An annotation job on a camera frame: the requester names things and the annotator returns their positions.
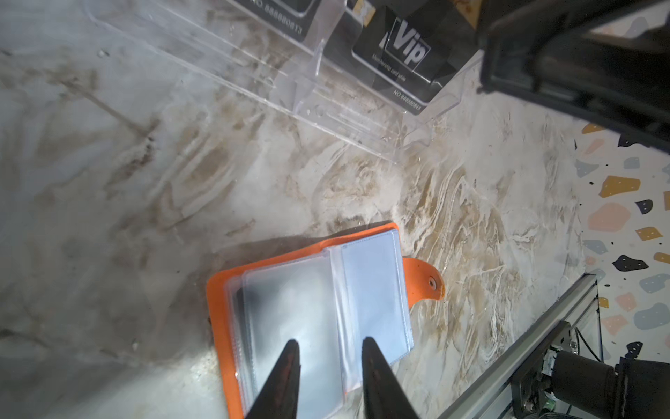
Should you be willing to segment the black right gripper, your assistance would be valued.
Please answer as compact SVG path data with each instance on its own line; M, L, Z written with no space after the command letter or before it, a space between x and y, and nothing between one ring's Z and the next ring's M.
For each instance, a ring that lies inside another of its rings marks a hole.
M483 91L669 150L667 1L484 1Z

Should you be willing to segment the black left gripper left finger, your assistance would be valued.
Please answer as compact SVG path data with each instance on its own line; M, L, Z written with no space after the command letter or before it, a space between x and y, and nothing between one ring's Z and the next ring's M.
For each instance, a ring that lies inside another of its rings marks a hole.
M296 419L300 384L300 349L288 340L246 419Z

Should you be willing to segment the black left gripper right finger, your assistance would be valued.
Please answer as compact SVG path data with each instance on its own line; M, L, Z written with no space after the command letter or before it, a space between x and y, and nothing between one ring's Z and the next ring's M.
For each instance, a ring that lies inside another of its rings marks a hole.
M372 337L362 344L363 398L367 419L418 416Z

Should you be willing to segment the orange card holder wallet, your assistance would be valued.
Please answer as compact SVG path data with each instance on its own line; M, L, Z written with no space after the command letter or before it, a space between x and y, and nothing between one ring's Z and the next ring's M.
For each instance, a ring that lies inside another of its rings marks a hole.
M363 383L364 339L399 361L414 346L411 308L445 293L434 266L402 256L394 223L218 272L206 295L230 417L251 413L286 345L298 417L333 415Z

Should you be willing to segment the clear acrylic card stand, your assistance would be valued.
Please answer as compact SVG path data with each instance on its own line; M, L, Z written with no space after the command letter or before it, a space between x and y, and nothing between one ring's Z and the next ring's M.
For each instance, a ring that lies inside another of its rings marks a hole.
M329 63L326 39L345 5L321 1L305 41L234 1L88 1L96 23L266 106L389 161L429 145L462 100L470 59L419 115Z

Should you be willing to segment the black card behind front left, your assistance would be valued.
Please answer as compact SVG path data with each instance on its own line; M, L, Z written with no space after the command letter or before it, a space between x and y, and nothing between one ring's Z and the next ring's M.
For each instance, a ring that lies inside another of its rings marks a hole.
M321 0L236 0L235 3L284 35L302 43Z

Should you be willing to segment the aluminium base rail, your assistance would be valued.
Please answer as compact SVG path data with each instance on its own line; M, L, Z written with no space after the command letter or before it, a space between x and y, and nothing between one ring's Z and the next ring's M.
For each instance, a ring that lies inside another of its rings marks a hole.
M550 337L568 342L570 330L597 307L596 276L586 273L443 413L441 418L511 418L512 377Z

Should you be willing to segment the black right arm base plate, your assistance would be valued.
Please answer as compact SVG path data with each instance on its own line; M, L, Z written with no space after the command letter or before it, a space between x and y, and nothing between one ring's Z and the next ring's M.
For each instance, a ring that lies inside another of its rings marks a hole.
M544 410L554 410L551 375L558 352L572 351L571 325L560 321L520 365L511 377L514 417L538 418Z

